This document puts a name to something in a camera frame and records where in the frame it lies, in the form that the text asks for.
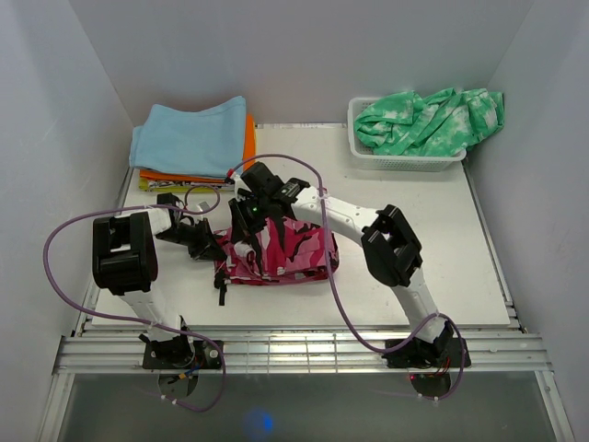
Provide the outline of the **pink camouflage trousers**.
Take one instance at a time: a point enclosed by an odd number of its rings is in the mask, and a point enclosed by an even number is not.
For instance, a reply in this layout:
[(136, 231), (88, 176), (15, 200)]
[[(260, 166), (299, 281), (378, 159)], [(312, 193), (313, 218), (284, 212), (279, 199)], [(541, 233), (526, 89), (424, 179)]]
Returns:
[(316, 224), (285, 217), (278, 225), (268, 220), (255, 234), (253, 245), (233, 242), (232, 230), (217, 230), (214, 238), (225, 257), (214, 262), (214, 287), (225, 305), (229, 285), (297, 285), (328, 278), (337, 271), (340, 254), (335, 238)]

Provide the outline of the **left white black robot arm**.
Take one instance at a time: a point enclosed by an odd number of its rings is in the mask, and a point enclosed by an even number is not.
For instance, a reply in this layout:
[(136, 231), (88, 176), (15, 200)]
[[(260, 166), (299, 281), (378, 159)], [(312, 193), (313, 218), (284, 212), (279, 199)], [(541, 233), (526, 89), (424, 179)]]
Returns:
[(122, 299), (149, 330), (140, 339), (148, 354), (172, 367), (192, 363), (195, 346), (183, 334), (188, 329), (182, 316), (155, 286), (158, 262), (154, 240), (178, 244), (195, 260), (224, 260), (225, 253), (204, 217), (194, 218), (179, 209), (187, 205), (172, 193), (156, 198), (156, 207), (128, 215), (93, 221), (92, 273), (96, 285)]

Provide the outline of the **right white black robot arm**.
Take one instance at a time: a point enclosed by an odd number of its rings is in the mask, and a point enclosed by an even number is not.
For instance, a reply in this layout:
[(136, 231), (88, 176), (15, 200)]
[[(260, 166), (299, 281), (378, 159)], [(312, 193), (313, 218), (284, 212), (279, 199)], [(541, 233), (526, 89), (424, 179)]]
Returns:
[(433, 300), (422, 270), (422, 245), (398, 207), (376, 210), (349, 204), (328, 196), (321, 183), (282, 180), (262, 162), (243, 173), (231, 169), (226, 179), (236, 186), (229, 207), (237, 241), (253, 240), (270, 219), (289, 217), (323, 227), (326, 239), (337, 233), (361, 247), (367, 270), (395, 295), (411, 329), (406, 339), (378, 348), (351, 327), (365, 348), (394, 367), (464, 364), (465, 342)]

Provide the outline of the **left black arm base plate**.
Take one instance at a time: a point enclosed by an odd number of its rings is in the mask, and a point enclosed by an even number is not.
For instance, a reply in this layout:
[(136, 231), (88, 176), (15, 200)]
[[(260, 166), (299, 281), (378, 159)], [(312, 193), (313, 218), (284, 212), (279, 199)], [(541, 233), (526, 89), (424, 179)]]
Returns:
[(200, 369), (220, 369), (222, 366), (220, 352), (210, 343), (197, 340), (189, 342), (190, 354), (180, 362), (169, 362), (163, 358), (157, 358), (151, 343), (147, 343), (144, 349), (141, 368), (148, 370), (189, 370), (198, 366)]

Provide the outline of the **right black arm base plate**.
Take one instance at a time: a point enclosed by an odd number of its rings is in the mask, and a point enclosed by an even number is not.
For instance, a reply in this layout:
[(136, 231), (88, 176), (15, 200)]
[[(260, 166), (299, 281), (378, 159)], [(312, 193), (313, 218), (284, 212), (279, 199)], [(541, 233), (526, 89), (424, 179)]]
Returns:
[(451, 338), (445, 344), (427, 343), (413, 338), (401, 349), (383, 355), (389, 368), (460, 368), (471, 367), (467, 343)]

